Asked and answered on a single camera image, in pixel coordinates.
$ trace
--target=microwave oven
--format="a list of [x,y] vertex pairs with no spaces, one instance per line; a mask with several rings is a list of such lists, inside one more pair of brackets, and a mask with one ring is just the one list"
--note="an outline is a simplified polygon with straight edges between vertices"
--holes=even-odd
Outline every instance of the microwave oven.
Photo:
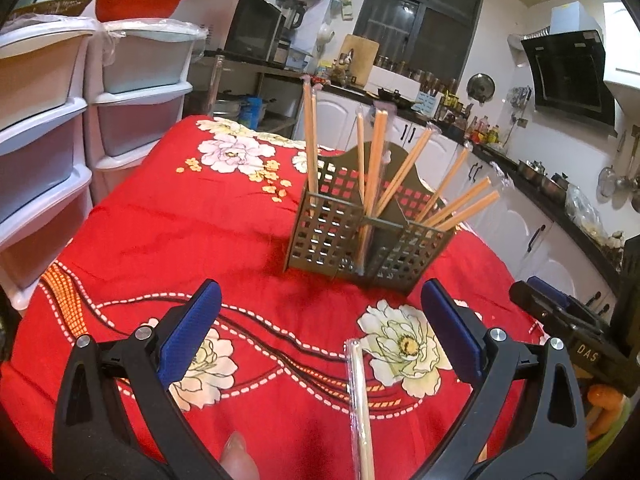
[[267,61],[283,16],[265,0],[183,0],[172,18],[205,27],[206,50]]

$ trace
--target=silver screw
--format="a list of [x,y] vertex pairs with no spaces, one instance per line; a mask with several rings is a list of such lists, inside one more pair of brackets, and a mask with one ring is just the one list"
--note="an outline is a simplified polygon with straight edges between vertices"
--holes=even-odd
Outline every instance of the silver screw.
[[549,344],[556,350],[562,350],[564,348],[564,343],[562,342],[561,339],[558,339],[557,337],[552,337],[549,340]]
[[140,339],[140,341],[144,341],[145,339],[149,339],[151,337],[151,327],[147,325],[141,326],[136,330],[136,339]]
[[80,348],[84,348],[85,346],[87,346],[89,343],[91,342],[91,338],[87,335],[81,335],[77,340],[76,340],[76,344],[80,347]]
[[507,339],[507,333],[501,328],[492,328],[489,335],[494,341],[504,341]]

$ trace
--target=dark green perforated basket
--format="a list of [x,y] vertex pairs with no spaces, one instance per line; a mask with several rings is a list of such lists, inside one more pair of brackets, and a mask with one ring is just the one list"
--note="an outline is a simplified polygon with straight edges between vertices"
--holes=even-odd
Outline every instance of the dark green perforated basket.
[[[407,156],[400,146],[389,143],[391,161],[386,177],[396,174]],[[370,143],[365,143],[365,161]],[[307,185],[289,239],[284,270],[289,267],[343,278],[362,286],[380,286],[408,294],[431,262],[454,235],[412,221],[429,201],[432,192],[421,183],[415,166],[379,218],[364,215],[358,192],[357,148],[337,156],[318,157],[318,193]],[[437,201],[431,214],[444,206]],[[358,231],[373,226],[364,273],[354,271]]]

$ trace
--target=blue gripper pad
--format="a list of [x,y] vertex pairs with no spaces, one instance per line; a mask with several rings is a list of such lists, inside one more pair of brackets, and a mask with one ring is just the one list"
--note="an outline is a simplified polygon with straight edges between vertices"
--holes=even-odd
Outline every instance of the blue gripper pad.
[[[424,283],[420,301],[424,315],[433,326],[456,375],[464,383],[471,384],[472,387],[478,386],[482,381],[484,357],[476,337],[458,313],[458,309],[463,307],[456,305],[437,280],[427,280]],[[480,331],[486,331],[476,314],[469,309],[468,311],[473,317],[470,322],[477,322],[481,326],[476,331],[478,335]]]
[[220,286],[207,280],[188,303],[190,309],[160,349],[158,378],[164,389],[181,381],[222,307]]
[[540,294],[548,297],[563,310],[566,310],[571,304],[571,300],[569,300],[569,297],[564,292],[560,292],[537,276],[531,276],[527,280],[527,285],[537,290]]

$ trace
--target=floral tablecloth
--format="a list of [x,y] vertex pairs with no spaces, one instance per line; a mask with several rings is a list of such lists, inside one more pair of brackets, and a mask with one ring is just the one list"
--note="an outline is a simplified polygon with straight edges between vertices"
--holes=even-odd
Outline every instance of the floral tablecloth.
[[[43,275],[12,360],[2,366],[0,400],[44,462],[75,339],[125,337],[213,278],[222,286],[222,312],[170,392],[215,456],[237,430],[264,480],[352,478],[342,346],[357,337],[367,353],[376,474],[412,475],[470,387],[456,378],[419,308],[420,286],[405,297],[282,272],[305,172],[303,142],[191,117],[92,210]],[[456,234],[430,277],[485,324],[538,341],[532,320],[508,299],[512,277],[472,233]],[[142,446],[157,456],[132,391],[118,386]],[[518,394],[510,394],[490,455]]]

